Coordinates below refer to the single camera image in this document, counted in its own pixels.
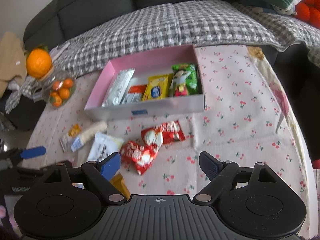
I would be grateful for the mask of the gold foil snack bar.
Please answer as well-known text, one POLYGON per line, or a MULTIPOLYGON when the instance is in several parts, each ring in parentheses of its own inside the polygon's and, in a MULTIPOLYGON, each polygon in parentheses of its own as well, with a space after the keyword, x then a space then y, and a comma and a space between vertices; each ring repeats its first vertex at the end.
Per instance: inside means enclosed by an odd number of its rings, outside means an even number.
POLYGON ((131 193, 129 192, 128 188, 125 185, 125 181, 123 176, 119 173, 116 174, 111 180, 110 183, 119 191, 121 192, 127 200, 129 200, 131 193))

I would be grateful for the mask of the yellow chip snack packet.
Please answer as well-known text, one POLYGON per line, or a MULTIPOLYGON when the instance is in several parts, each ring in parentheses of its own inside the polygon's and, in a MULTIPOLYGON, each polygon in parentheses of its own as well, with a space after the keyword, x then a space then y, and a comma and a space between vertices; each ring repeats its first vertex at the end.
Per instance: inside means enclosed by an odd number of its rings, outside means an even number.
POLYGON ((149 77, 146 90, 142 96, 142 101, 167 98, 169 96, 169 87, 172 79, 172 73, 149 77))

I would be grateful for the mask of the white black-text snack packet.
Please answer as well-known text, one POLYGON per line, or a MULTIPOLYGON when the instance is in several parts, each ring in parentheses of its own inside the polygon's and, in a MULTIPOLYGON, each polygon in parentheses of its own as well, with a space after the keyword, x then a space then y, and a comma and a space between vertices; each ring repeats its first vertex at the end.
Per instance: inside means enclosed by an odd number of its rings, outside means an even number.
POLYGON ((124 139, 116 138, 105 133, 95 134, 94 141, 87 157, 87 161, 101 162, 114 152, 119 152, 124 139))

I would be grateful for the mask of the orange white small packet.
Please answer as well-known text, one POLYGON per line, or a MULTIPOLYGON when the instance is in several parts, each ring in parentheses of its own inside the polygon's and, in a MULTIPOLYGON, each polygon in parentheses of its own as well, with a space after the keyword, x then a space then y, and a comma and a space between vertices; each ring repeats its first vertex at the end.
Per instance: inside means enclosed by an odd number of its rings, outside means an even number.
POLYGON ((79 124, 73 125, 67 133, 65 133, 60 139, 60 145, 64 153, 71 151, 71 144, 75 137, 81 132, 79 124))

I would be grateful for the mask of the cherry print tablecloth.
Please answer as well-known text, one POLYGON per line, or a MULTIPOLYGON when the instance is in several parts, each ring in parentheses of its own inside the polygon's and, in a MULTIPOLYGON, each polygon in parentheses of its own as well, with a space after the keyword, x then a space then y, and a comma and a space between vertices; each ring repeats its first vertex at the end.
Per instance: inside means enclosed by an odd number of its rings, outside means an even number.
POLYGON ((130 193, 193 197, 209 182, 199 166, 202 151, 245 167, 263 162, 305 203, 300 235, 317 235, 317 190, 308 150, 284 90, 258 48, 155 49, 113 59, 100 74, 85 75, 76 84, 65 106, 47 107, 43 112, 28 147, 44 146, 47 152, 23 161, 23 167, 37 170, 63 160, 77 167, 88 160, 90 142, 76 152, 64 152, 60 145, 60 138, 75 124, 86 128, 103 119, 108 135, 141 144, 142 130, 177 120, 185 140, 162 146, 143 175, 133 163, 122 164, 120 173, 130 193), (202 94, 102 107, 120 70, 134 68, 131 84, 138 85, 147 83, 150 76, 169 73, 173 64, 192 60, 198 66, 202 94))

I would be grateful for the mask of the red white candy packet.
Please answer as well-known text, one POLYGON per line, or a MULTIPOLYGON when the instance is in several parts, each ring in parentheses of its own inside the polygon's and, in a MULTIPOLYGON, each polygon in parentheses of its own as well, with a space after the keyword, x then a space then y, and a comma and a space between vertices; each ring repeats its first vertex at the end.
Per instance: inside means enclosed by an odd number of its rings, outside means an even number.
POLYGON ((178 120, 164 122, 141 131, 144 143, 148 146, 162 146, 177 141, 185 141, 185 135, 178 120))

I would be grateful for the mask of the glass jar of mandarins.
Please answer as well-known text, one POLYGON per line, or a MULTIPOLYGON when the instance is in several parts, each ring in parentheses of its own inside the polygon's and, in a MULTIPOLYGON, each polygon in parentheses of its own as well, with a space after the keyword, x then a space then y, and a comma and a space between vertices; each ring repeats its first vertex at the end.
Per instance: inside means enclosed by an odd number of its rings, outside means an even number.
POLYGON ((76 90, 75 80, 76 76, 69 72, 53 72, 42 83, 41 96, 43 101, 54 108, 62 107, 76 90))

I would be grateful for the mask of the silver white snack packet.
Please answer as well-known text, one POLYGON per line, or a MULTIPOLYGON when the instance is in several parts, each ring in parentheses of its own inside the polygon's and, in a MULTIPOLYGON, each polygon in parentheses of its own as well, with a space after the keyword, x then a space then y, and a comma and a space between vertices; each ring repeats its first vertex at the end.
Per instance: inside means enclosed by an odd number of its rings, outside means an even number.
POLYGON ((121 70, 115 80, 107 90, 102 107, 120 105, 131 78, 135 73, 135 68, 121 70))

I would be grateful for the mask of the large orange jar lid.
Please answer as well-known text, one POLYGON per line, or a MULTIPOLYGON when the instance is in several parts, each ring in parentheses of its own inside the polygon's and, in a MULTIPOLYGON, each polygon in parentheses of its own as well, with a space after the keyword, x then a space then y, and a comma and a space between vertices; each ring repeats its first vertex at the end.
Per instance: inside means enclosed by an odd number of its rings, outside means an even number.
POLYGON ((46 50, 36 48, 29 53, 25 66, 28 75, 36 79, 41 79, 52 68, 52 58, 46 50))

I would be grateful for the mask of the beige folded cloth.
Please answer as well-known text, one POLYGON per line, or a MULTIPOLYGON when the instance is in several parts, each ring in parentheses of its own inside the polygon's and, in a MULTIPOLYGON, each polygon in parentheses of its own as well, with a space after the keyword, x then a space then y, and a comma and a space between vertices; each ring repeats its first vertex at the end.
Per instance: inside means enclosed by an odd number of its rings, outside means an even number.
POLYGON ((6 32, 1 38, 1 98, 10 81, 21 87, 26 76, 23 44, 14 33, 6 32))

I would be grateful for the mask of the green cartoon snack packet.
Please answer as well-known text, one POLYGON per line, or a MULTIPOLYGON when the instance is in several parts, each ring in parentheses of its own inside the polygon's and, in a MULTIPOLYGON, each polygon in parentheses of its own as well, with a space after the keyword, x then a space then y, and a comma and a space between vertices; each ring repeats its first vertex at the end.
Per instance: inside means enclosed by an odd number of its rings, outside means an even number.
POLYGON ((193 63, 172 65, 173 78, 169 87, 169 96, 188 96, 199 94, 197 68, 193 63))

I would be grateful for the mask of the pink white cardboard box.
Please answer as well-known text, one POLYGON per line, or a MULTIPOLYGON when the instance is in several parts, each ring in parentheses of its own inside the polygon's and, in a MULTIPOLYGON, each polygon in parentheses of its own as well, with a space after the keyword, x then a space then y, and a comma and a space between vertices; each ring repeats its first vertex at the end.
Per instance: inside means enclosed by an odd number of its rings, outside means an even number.
POLYGON ((192 45, 160 48, 108 61, 85 105, 94 120, 202 112, 203 82, 192 45))

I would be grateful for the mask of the grey checked sofa blanket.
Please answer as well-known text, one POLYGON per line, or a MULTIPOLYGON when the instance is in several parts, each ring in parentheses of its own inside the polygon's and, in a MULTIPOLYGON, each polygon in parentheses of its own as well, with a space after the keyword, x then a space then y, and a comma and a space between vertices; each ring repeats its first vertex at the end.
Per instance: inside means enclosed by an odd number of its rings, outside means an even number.
POLYGON ((285 51, 299 43, 319 64, 319 30, 305 22, 238 2, 189 1, 140 9, 60 41, 62 53, 54 65, 82 76, 103 69, 110 59, 155 48, 246 44, 285 51))

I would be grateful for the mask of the dark grey sofa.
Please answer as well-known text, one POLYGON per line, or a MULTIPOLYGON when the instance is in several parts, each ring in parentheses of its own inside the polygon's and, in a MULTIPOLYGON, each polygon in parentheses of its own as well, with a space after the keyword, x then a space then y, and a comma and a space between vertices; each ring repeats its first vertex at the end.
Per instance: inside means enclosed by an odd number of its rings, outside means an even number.
POLYGON ((28 23, 23 42, 27 49, 39 44, 53 48, 121 15, 185 1, 192 0, 52 0, 28 23))

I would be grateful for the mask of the orange plush toy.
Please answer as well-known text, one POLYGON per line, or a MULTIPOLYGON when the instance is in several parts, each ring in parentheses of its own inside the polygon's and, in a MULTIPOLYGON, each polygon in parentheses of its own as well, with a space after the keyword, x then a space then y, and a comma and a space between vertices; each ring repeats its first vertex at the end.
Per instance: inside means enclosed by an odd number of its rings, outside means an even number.
POLYGON ((320 28, 320 0, 302 0, 295 6, 295 18, 320 28))

